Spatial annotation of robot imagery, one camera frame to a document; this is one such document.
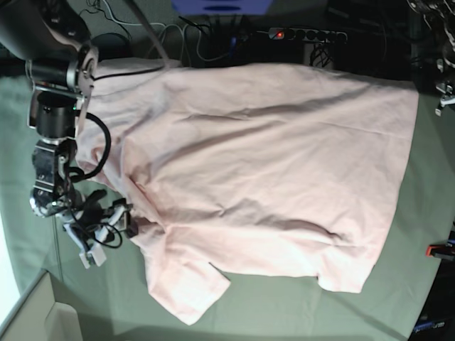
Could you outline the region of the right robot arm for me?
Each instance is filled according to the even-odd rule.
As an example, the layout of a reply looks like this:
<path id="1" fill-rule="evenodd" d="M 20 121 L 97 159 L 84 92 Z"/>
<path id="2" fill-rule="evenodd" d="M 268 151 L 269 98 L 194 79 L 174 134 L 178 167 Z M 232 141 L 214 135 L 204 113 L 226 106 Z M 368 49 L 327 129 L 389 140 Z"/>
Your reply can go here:
<path id="1" fill-rule="evenodd" d="M 112 145 L 107 126 L 87 110 L 98 62 L 89 29 L 66 1 L 2 1 L 1 44 L 25 62 L 33 85 L 28 125 L 39 140 L 32 155 L 31 208 L 39 217 L 62 221 L 86 267 L 101 265 L 105 249 L 121 247 L 122 233 L 136 229 L 126 200 L 103 208 L 105 190 L 86 196 L 75 188 L 100 173 Z M 105 138 L 102 157 L 89 173 L 73 165 L 86 120 Z"/>

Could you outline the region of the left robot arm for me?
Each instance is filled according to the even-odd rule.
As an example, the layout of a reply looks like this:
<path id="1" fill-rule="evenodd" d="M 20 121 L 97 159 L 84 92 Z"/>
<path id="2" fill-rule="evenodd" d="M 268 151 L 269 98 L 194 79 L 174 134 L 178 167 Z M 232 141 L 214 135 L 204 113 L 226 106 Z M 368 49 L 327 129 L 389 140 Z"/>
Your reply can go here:
<path id="1" fill-rule="evenodd" d="M 436 60 L 441 78 L 436 89 L 441 94 L 435 114 L 440 117 L 446 107 L 454 109 L 454 1 L 407 1 L 424 19 L 432 32 L 440 56 Z"/>

